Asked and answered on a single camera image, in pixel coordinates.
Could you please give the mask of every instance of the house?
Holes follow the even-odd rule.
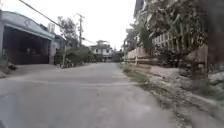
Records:
[[[12,63],[53,63],[55,45],[55,34],[34,20],[15,12],[0,10],[0,53],[6,50]]]
[[[98,43],[90,46],[91,51],[98,62],[109,62],[112,58],[113,49],[108,44]]]

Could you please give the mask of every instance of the asphalt road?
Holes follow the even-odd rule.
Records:
[[[0,80],[6,128],[175,128],[172,114],[115,64],[34,67]]]

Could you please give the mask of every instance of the white house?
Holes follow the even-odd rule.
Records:
[[[99,62],[111,61],[113,49],[108,44],[97,44],[90,46],[91,51]]]

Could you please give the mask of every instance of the sky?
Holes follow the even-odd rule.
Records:
[[[19,0],[0,0],[2,10],[12,11],[30,17],[37,23],[47,26],[49,20],[31,10]],[[58,16],[70,17],[78,23],[78,16],[82,14],[83,37],[93,42],[106,40],[112,48],[119,49],[126,37],[126,29],[133,23],[133,13],[136,0],[23,0],[57,21]],[[94,45],[84,41],[83,44]]]

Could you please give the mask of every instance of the garage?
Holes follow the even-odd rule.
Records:
[[[49,64],[51,41],[12,27],[5,26],[3,48],[13,64]]]
[[[7,51],[11,63],[52,63],[55,54],[53,33],[24,15],[8,11],[0,14],[0,51]]]

